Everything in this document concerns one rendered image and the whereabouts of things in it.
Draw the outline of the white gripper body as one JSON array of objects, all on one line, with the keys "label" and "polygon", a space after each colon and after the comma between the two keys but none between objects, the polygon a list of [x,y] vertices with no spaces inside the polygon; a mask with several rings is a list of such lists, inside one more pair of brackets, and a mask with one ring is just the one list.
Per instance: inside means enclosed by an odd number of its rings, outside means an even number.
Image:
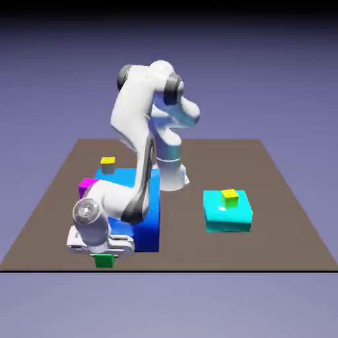
[{"label": "white gripper body", "polygon": [[135,252],[135,243],[134,239],[127,235],[110,235],[103,244],[89,246],[83,241],[75,226],[72,226],[67,237],[67,249],[72,253],[90,255],[132,255]]}]

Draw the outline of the small green cube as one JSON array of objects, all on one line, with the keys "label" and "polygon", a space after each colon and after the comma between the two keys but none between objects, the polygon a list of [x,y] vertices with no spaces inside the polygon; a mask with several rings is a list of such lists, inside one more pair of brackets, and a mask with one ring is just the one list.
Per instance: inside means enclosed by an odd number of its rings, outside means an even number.
[{"label": "small green cube", "polygon": [[112,269],[114,267],[115,256],[112,254],[93,255],[96,268]]}]

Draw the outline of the small magenta cube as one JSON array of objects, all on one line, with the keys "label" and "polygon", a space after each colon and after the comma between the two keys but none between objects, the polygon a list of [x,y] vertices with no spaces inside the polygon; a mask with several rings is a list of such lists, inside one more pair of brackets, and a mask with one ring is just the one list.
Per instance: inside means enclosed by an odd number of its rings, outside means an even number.
[{"label": "small magenta cube", "polygon": [[79,199],[84,198],[87,193],[90,191],[91,187],[97,182],[97,179],[94,178],[85,178],[79,184]]}]

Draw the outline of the small yellow cube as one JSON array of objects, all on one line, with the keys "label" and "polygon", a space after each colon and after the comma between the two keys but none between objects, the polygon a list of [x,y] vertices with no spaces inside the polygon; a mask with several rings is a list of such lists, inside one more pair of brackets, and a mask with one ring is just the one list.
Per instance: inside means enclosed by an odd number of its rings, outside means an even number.
[{"label": "small yellow cube", "polygon": [[224,189],[221,191],[221,201],[226,209],[238,206],[239,195],[235,189]]},{"label": "small yellow cube", "polygon": [[103,174],[114,174],[116,169],[116,159],[113,156],[104,156],[100,160],[101,171]]}]

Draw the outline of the large blue box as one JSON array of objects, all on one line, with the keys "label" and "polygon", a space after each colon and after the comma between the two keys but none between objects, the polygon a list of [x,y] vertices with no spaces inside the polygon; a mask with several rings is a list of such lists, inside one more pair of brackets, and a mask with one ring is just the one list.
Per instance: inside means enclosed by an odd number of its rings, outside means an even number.
[{"label": "large blue box", "polygon": [[[94,178],[133,187],[136,169],[117,168],[114,174],[103,174],[98,169]],[[134,239],[136,252],[158,252],[160,239],[160,170],[152,169],[149,186],[149,210],[142,222],[136,225],[108,218],[111,235],[127,235]]]}]

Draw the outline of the large cyan box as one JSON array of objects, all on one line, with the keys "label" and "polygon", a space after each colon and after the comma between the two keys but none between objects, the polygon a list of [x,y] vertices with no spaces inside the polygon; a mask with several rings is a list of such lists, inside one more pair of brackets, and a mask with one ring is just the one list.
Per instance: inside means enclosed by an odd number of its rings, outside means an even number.
[{"label": "large cyan box", "polygon": [[226,208],[222,201],[221,190],[203,192],[203,212],[207,232],[249,232],[253,211],[244,190],[237,190],[238,204]]}]

